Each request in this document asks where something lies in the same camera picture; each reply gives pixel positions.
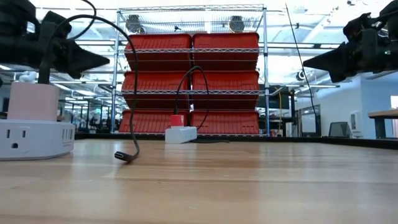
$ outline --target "wooden tabletop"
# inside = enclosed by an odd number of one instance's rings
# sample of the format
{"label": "wooden tabletop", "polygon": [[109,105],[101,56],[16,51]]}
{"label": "wooden tabletop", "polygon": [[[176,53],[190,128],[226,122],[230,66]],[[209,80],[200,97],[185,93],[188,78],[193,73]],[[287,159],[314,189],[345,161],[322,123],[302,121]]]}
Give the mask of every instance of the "wooden tabletop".
{"label": "wooden tabletop", "polygon": [[397,223],[398,151],[326,144],[77,141],[0,163],[0,223]]}
{"label": "wooden tabletop", "polygon": [[370,112],[370,113],[368,113],[368,116],[370,118],[377,118],[377,117],[384,117],[384,116],[398,118],[398,109]]}

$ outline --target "white power strip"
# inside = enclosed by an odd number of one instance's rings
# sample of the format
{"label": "white power strip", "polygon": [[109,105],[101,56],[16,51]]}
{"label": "white power strip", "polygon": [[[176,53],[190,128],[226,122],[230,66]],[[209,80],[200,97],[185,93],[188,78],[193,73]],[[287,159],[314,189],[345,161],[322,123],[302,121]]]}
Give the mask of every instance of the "white power strip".
{"label": "white power strip", "polygon": [[75,126],[55,121],[0,120],[0,161],[49,159],[69,153]]}
{"label": "white power strip", "polygon": [[167,144],[181,144],[198,137],[196,127],[171,127],[166,129],[165,142]]}

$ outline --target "red storage bin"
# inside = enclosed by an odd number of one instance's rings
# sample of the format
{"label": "red storage bin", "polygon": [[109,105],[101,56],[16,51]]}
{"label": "red storage bin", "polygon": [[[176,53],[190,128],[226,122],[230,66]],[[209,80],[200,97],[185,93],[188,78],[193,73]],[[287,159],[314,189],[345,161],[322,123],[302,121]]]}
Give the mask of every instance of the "red storage bin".
{"label": "red storage bin", "polygon": [[[139,72],[138,90],[174,90],[176,91],[185,72]],[[134,90],[135,73],[126,72],[122,90]],[[189,78],[184,79],[180,90],[189,90]],[[134,95],[123,95],[129,107],[132,106]],[[178,96],[178,108],[189,110],[188,95]],[[175,95],[140,94],[137,95],[138,109],[174,109]]]}
{"label": "red storage bin", "polygon": [[[178,114],[184,116],[185,125],[187,125],[188,112],[179,112]],[[123,111],[123,120],[120,124],[120,133],[130,132],[130,120],[131,111]],[[165,130],[171,125],[171,116],[173,115],[172,110],[168,111],[146,111],[136,110],[134,111],[134,117],[132,118],[132,125],[134,126],[135,133],[165,133]]]}
{"label": "red storage bin", "polygon": [[[253,71],[211,71],[205,72],[209,90],[259,90],[259,73]],[[205,79],[201,72],[194,72],[192,76],[193,90],[206,90]],[[193,95],[193,105],[197,109],[246,109],[256,107],[258,94],[255,95],[211,95],[207,102],[207,95]]]}
{"label": "red storage bin", "polygon": [[[191,124],[199,127],[206,111],[192,112]],[[259,134],[256,111],[210,111],[198,134]]]}
{"label": "red storage bin", "polygon": [[[136,49],[190,49],[189,34],[136,34],[130,35]],[[131,70],[134,70],[134,54],[125,53]],[[191,68],[191,53],[137,53],[140,71],[187,71]]]}
{"label": "red storage bin", "polygon": [[[194,49],[258,49],[255,32],[238,34],[195,34]],[[255,70],[259,53],[194,53],[195,65],[204,70]]]}

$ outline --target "wooden table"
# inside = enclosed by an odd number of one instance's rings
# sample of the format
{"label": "wooden table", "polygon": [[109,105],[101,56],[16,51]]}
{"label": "wooden table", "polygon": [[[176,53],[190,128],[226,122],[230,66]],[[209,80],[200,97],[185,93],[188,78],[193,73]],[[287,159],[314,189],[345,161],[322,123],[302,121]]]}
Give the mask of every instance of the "wooden table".
{"label": "wooden table", "polygon": [[374,126],[376,128],[376,139],[386,138],[386,124],[385,119],[398,119],[398,109],[377,111],[368,113],[369,118],[374,119]]}
{"label": "wooden table", "polygon": [[0,223],[397,223],[398,151],[325,144],[77,141],[0,162]]}

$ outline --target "ceiling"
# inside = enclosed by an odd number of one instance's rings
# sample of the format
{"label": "ceiling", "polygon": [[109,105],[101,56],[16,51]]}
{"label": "ceiling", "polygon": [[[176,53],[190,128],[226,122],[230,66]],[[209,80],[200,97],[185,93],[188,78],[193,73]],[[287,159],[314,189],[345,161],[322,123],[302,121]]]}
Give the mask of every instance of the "ceiling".
{"label": "ceiling", "polygon": [[[49,11],[56,12],[64,17],[70,17],[77,14],[92,14],[91,9],[84,2],[72,0],[72,1],[52,1],[52,0],[31,0],[31,2],[37,7],[37,18],[41,20],[44,15]],[[116,23],[117,10],[119,7],[147,7],[147,6],[178,6],[178,5],[194,5],[197,1],[187,0],[172,0],[172,1],[160,1],[160,0],[146,0],[140,2],[131,2],[125,0],[92,0],[91,1],[98,8],[98,16],[103,17],[111,22]],[[286,1],[289,7],[292,23],[294,25],[294,32],[298,43],[311,43],[311,44],[340,44],[346,41],[345,36],[342,33],[342,28],[346,23],[364,12],[372,12],[373,16],[377,16],[378,12],[390,1],[386,0],[358,0],[351,1],[351,6],[347,4],[347,0],[336,0],[336,1],[324,1],[324,0],[289,0]],[[265,4],[267,6],[267,41],[268,43],[293,43],[294,38],[292,30],[289,24],[289,18],[287,17],[286,8],[284,2],[280,1],[238,1],[238,0],[205,0],[201,1],[201,4]],[[263,35],[263,23],[261,12],[252,13],[242,12],[244,16],[250,17],[253,22],[258,22],[257,32],[260,36],[260,42],[264,41]],[[166,21],[175,20],[178,16],[186,17],[194,21],[197,18],[194,13],[179,14],[173,13],[157,13],[149,15],[152,21]],[[70,36],[78,34],[83,30],[88,23],[89,19],[81,19],[78,21],[71,22],[73,27]],[[79,40],[96,40],[96,41],[109,41],[114,40],[115,30],[102,22],[95,22],[91,29]],[[114,70],[114,47],[112,43],[109,45],[96,45],[87,46],[81,45],[84,49],[92,51],[97,54],[106,55],[109,57],[111,63],[101,68],[96,68],[96,72],[89,72],[84,80],[86,81],[104,81],[111,82],[113,80]],[[316,54],[325,52],[325,50],[305,50],[302,49],[300,53],[303,55],[302,60],[311,58]],[[292,48],[279,48],[269,49],[270,56],[268,57],[268,72],[270,83],[297,83],[296,74],[301,70],[300,59],[297,56],[297,51]],[[259,57],[257,67],[262,74],[259,78],[259,82],[264,82],[264,58]],[[12,69],[24,69],[21,67],[11,67]],[[119,61],[118,70],[125,71],[129,69],[124,56],[121,56]],[[328,82],[327,73],[324,71],[317,71],[312,69],[306,69],[311,80],[317,79],[315,82],[322,81],[322,83]],[[54,73],[52,80],[71,80],[68,75]],[[123,73],[121,72],[117,76],[117,81],[122,82],[124,80]],[[76,85],[76,84],[65,84],[71,90],[86,90],[93,91],[101,96],[109,96],[109,93],[98,88],[97,85]]]}

